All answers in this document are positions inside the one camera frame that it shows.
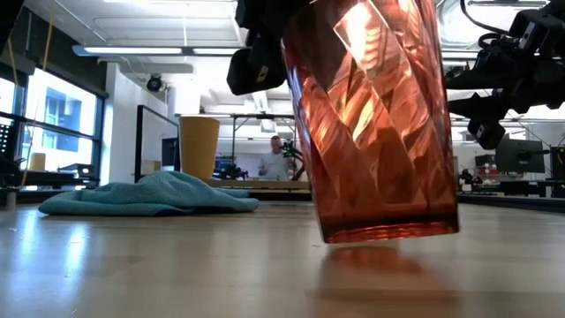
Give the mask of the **black monitor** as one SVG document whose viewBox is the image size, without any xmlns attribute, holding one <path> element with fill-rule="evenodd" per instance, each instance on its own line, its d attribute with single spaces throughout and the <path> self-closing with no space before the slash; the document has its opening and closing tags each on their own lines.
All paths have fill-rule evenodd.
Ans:
<svg viewBox="0 0 565 318">
<path fill-rule="evenodd" d="M 541 141 L 502 139 L 495 149 L 495 163 L 500 171 L 544 173 L 544 155 Z"/>
</svg>

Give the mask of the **red faceted glass tumbler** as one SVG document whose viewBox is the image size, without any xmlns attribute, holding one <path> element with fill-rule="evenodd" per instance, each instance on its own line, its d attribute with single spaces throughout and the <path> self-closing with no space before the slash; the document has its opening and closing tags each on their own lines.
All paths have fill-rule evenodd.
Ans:
<svg viewBox="0 0 565 318">
<path fill-rule="evenodd" d="M 282 53 L 324 241 L 457 232 L 434 0 L 309 0 Z"/>
</svg>

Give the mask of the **long ceiling light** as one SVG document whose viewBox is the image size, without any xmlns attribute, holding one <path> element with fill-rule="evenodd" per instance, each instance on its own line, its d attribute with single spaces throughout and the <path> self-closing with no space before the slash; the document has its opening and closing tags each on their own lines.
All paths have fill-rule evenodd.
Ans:
<svg viewBox="0 0 565 318">
<path fill-rule="evenodd" d="M 128 47 L 128 46 L 81 46 L 74 45 L 73 52 L 79 57 L 225 57 L 235 53 L 238 48 L 216 47 Z"/>
</svg>

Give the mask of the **person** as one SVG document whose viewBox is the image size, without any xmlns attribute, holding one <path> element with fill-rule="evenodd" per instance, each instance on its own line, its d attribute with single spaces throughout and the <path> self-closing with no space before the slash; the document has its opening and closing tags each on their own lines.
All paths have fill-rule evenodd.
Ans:
<svg viewBox="0 0 565 318">
<path fill-rule="evenodd" d="M 292 161 L 284 156 L 283 144 L 278 135 L 270 139 L 270 147 L 271 150 L 261 157 L 259 175 L 267 179 L 288 181 Z"/>
</svg>

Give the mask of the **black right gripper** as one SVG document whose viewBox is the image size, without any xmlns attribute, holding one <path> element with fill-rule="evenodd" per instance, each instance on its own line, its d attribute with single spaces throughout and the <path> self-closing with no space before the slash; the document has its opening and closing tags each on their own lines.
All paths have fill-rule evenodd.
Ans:
<svg viewBox="0 0 565 318">
<path fill-rule="evenodd" d="M 496 97 L 450 101 L 450 113 L 469 119 L 468 132 L 483 149 L 496 149 L 506 130 L 500 121 L 508 110 L 526 113 L 531 107 L 545 105 L 558 110 L 565 102 L 565 62 L 561 58 L 536 56 L 547 28 L 541 22 L 547 9 L 519 11 L 509 30 L 483 34 L 475 64 L 446 80 L 450 89 L 507 87 L 507 106 Z"/>
</svg>

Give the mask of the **blue microfibre cloth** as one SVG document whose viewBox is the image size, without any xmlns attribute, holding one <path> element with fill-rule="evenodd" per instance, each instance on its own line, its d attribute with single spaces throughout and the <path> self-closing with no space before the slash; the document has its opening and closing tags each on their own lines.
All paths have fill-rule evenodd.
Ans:
<svg viewBox="0 0 565 318">
<path fill-rule="evenodd" d="M 260 202 L 246 190 L 212 187 L 177 171 L 157 171 L 135 184 L 108 183 L 45 200 L 39 211 L 49 216 L 187 216 L 253 212 Z"/>
</svg>

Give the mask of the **yellow plastic cup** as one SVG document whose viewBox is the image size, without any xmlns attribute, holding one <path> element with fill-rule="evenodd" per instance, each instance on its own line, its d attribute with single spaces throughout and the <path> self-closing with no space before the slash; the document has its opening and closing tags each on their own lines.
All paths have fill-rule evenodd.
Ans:
<svg viewBox="0 0 565 318">
<path fill-rule="evenodd" d="M 213 177 L 220 122 L 211 117 L 181 117 L 179 147 L 181 170 L 201 180 Z"/>
</svg>

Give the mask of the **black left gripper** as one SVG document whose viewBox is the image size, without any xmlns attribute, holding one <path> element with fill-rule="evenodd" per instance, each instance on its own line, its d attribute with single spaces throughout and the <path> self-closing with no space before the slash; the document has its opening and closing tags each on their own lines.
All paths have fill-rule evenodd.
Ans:
<svg viewBox="0 0 565 318">
<path fill-rule="evenodd" d="M 230 59 L 227 83 L 234 95 L 281 86 L 287 79 L 280 41 L 291 18 L 309 0 L 237 0 L 235 20 L 247 30 L 246 45 Z"/>
</svg>

